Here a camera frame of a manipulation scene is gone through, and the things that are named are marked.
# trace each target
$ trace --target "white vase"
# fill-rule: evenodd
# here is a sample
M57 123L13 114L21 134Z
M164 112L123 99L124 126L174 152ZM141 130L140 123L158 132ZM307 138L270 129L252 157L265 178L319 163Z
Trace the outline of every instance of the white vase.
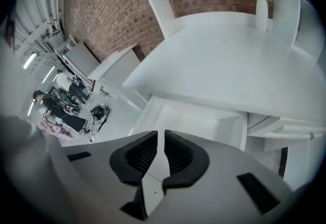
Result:
M268 21L267 0L257 0L256 3L256 28L260 31L266 31Z

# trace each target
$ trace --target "fluorescent light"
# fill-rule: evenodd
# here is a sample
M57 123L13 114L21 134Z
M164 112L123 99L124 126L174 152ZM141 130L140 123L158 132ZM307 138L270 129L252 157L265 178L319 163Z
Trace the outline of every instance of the fluorescent light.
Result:
M34 102L31 103L31 106L30 106L27 116L30 116L33 106L34 106Z
M54 68L56 68L56 66L53 66L53 67L50 69L50 71L46 74L45 78L43 79L42 83L44 83L44 82L47 80L47 78L49 77L49 75L51 74L51 72L53 71Z
M57 78L58 74L54 77L54 79L52 80L52 82L54 82L54 80Z
M23 69L26 69L27 67L29 67L29 65L31 64L31 62L34 60L34 58L36 58L36 53L35 52L33 52L31 55L30 55L30 57L29 57L29 59L27 59L27 61L25 62L25 64L23 65Z

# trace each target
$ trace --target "white counter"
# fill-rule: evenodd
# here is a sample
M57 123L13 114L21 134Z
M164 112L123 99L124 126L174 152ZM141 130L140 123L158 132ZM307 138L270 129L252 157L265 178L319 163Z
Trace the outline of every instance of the white counter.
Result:
M159 44L124 87L222 108L325 124L320 67L247 26L182 30Z

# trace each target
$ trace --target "ceiling light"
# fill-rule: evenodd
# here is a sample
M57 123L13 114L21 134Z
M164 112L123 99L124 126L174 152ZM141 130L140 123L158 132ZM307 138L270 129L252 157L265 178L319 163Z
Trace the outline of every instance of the ceiling light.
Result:
M27 67L29 67L29 65L31 64L31 62L34 60L34 58L36 58L37 54L35 52L33 52L30 57L27 59L27 61L25 62L25 64L23 65L23 69L26 69Z
M27 116L30 116L33 106L34 106L34 102L31 103L31 106L30 106Z
M50 71L46 74L45 78L43 79L42 83L44 83L44 82L47 80L47 78L49 77L49 75L51 74L51 72L53 71L54 68L56 68L56 66L53 66L53 67L50 69Z
M52 80L52 82L54 82L54 80L57 78L58 74L54 77L54 79Z

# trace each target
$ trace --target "white cabinet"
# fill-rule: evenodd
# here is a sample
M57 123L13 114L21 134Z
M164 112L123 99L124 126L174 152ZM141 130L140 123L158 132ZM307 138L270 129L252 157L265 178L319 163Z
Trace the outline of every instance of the white cabinet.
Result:
M247 113L152 96L133 133L175 130L232 145L244 151Z
M325 132L324 125L280 117L266 117L248 129L250 136L283 139L314 139Z

